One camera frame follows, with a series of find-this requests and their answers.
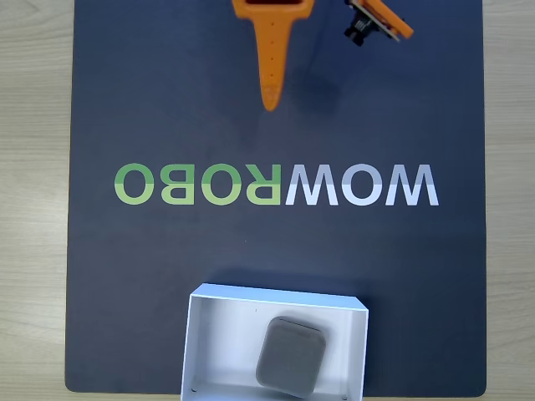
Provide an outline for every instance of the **wooden table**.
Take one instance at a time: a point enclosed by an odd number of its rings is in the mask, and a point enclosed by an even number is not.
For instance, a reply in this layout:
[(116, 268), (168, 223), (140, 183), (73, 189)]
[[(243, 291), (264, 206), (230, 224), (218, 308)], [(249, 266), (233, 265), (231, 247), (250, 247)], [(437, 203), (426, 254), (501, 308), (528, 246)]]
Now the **wooden table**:
[[(0, 0), (0, 399), (176, 399), (64, 387), (73, 8), (72, 0)], [(484, 399), (534, 400), (535, 1), (485, 0), (484, 13)]]

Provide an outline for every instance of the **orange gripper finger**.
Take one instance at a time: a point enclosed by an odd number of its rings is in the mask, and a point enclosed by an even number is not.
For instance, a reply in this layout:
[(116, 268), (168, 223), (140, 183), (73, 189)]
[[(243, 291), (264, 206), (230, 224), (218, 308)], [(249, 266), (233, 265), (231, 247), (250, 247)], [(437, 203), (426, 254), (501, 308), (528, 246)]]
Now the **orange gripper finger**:
[(257, 36), (262, 101), (273, 111), (281, 98), (292, 25), (306, 19), (314, 0), (232, 0), (238, 18), (252, 21)]
[(390, 26), (394, 33), (410, 38), (414, 32), (412, 28), (390, 10), (381, 0), (358, 0), (359, 4), (370, 11), (382, 23)]

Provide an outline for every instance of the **wowrobo logo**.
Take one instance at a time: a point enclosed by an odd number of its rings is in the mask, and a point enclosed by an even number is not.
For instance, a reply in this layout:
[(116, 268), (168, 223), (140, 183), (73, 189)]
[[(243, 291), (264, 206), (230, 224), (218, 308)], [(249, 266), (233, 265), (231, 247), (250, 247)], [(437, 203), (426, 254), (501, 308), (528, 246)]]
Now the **wowrobo logo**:
[[(254, 181), (247, 186), (247, 198), (249, 201), (254, 205), (260, 206), (281, 205), (281, 165), (272, 166), (271, 180), (266, 179), (256, 165), (246, 165), (246, 167), (254, 179)], [(145, 188), (143, 189), (143, 193), (141, 193), (139, 196), (131, 196), (125, 192), (125, 177), (132, 171), (139, 171), (145, 177)], [(171, 172), (173, 171), (183, 171), (185, 173), (185, 179), (182, 181), (172, 180)], [(211, 180), (217, 172), (228, 174), (232, 180), (232, 186), (229, 189), (227, 196), (215, 196), (211, 190)], [(368, 174), (373, 181), (371, 192), (365, 198), (359, 198), (356, 196), (351, 188), (351, 181), (353, 176), (357, 173)], [(160, 172), (160, 179), (166, 185), (161, 192), (161, 199), (170, 205), (193, 205), (195, 203), (194, 174), (195, 165), (166, 165), (163, 169), (161, 169)], [(438, 206), (439, 201), (436, 195), (435, 183), (433, 181), (433, 175), (431, 174), (430, 165), (420, 165), (418, 167), (415, 185), (412, 189), (410, 188), (405, 165), (395, 165), (394, 169), (392, 170), (392, 177), (390, 179), (390, 185), (388, 187), (388, 194), (386, 196), (385, 204), (387, 206), (394, 205), (396, 191), (399, 183), (401, 182), (407, 205), (418, 205), (423, 181), (425, 181), (425, 187), (427, 189), (430, 205)], [(132, 163), (123, 166), (117, 172), (117, 175), (115, 176), (115, 193), (119, 199), (128, 205), (140, 205), (147, 202), (152, 196), (154, 191), (154, 182), (154, 176), (149, 168), (138, 163)], [(329, 204), (332, 206), (337, 206), (339, 204), (339, 194), (336, 191), (336, 185), (334, 184), (330, 165), (319, 166), (316, 173), (316, 180), (312, 188), (308, 183), (308, 174), (305, 166), (295, 165), (293, 167), (290, 186), (288, 187), (288, 192), (286, 194), (286, 201), (284, 203), (285, 205), (291, 206), (294, 204), (299, 183), (301, 183), (300, 186), (303, 188), (304, 198), (307, 205), (317, 205), (319, 192), (321, 191), (324, 183), (327, 196), (329, 198)], [(259, 188), (271, 189), (271, 197), (258, 197), (257, 190)], [(185, 195), (182, 197), (174, 197), (172, 195), (172, 191), (175, 189), (182, 189), (182, 193)], [(379, 199), (383, 191), (383, 179), (381, 178), (379, 171), (377, 171), (377, 169), (375, 169), (372, 165), (352, 165), (345, 171), (342, 177), (341, 189), (342, 193), (344, 194), (344, 198), (349, 203), (357, 206), (368, 206), (374, 204)], [(202, 175), (201, 190), (206, 200), (210, 203), (218, 206), (230, 205), (242, 192), (242, 177), (240, 176), (238, 170), (231, 165), (213, 165), (209, 167)]]

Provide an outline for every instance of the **open white box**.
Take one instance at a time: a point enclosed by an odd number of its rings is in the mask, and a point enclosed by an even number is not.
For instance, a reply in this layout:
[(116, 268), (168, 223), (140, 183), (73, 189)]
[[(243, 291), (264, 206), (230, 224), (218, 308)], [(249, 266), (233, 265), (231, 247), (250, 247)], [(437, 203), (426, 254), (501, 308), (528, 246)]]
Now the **open white box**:
[(190, 296), (182, 401), (268, 401), (256, 368), (268, 324), (294, 317), (320, 329), (327, 348), (308, 401), (360, 401), (368, 309), (355, 297), (202, 284)]

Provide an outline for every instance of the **green letter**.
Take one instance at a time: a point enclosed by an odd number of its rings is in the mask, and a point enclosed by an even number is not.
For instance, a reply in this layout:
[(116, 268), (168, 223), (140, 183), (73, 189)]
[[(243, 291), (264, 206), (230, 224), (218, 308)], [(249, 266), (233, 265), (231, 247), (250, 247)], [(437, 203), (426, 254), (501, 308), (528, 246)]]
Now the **green letter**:
[[(186, 178), (184, 181), (173, 181), (170, 178), (172, 171), (185, 171)], [(170, 205), (193, 205), (195, 200), (194, 193), (194, 173), (195, 165), (167, 165), (161, 169), (161, 182), (167, 186), (161, 192), (161, 199)], [(186, 194), (183, 198), (174, 198), (171, 192), (177, 188), (184, 188)]]
[[(232, 179), (231, 193), (224, 198), (218, 198), (211, 191), (211, 178), (218, 171), (226, 171)], [(209, 167), (202, 176), (201, 188), (206, 200), (210, 203), (218, 206), (230, 205), (240, 195), (240, 191), (242, 190), (242, 177), (240, 177), (240, 173), (238, 173), (231, 165), (213, 165), (212, 167)]]
[[(125, 192), (125, 177), (131, 171), (139, 171), (145, 177), (145, 189), (143, 193), (137, 198), (132, 198), (131, 196), (126, 195)], [(125, 165), (117, 171), (115, 176), (115, 193), (124, 203), (127, 205), (141, 205), (149, 200), (154, 190), (154, 176), (150, 170), (144, 165), (138, 163), (130, 163)]]
[[(255, 181), (247, 188), (247, 198), (254, 205), (280, 205), (281, 204), (281, 165), (273, 165), (272, 179), (266, 180), (257, 165), (245, 165)], [(271, 198), (259, 198), (257, 189), (263, 186), (271, 188)]]

